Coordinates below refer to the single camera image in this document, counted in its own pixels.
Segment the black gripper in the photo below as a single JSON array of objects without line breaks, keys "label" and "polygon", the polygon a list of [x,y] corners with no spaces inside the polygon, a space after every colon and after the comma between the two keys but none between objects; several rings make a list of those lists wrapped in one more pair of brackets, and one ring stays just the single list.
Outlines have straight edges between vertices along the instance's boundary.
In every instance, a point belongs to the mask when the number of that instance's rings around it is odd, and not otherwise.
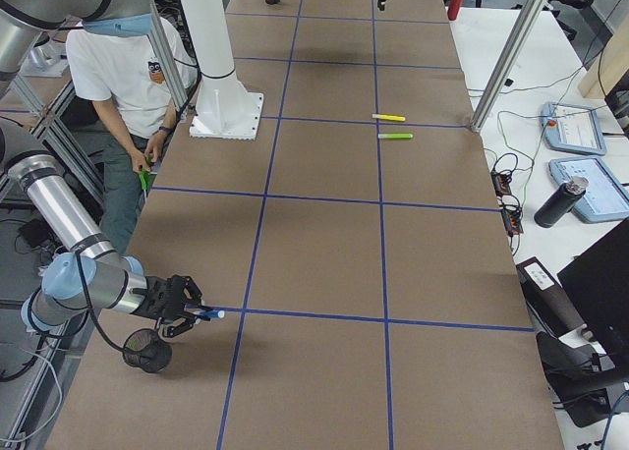
[{"label": "black gripper", "polygon": [[193,310],[201,307],[202,293],[190,276],[147,276],[146,288],[133,292],[143,299],[132,315],[155,320],[164,338],[174,338],[200,322]]}]

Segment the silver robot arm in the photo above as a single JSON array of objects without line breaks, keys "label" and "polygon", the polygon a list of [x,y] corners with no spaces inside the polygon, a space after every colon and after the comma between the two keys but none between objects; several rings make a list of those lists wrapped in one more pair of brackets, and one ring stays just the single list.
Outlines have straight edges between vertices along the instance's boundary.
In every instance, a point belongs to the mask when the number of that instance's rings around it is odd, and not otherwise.
[{"label": "silver robot arm", "polygon": [[[88,31],[146,35],[152,0],[1,0],[1,87],[18,75],[40,36],[67,17]],[[20,185],[67,249],[46,269],[40,292],[23,306],[23,321],[48,334],[82,312],[113,309],[155,321],[163,336],[192,329],[211,311],[189,277],[142,274],[140,264],[117,253],[65,180],[56,160],[15,123],[1,124],[1,171]]]}]

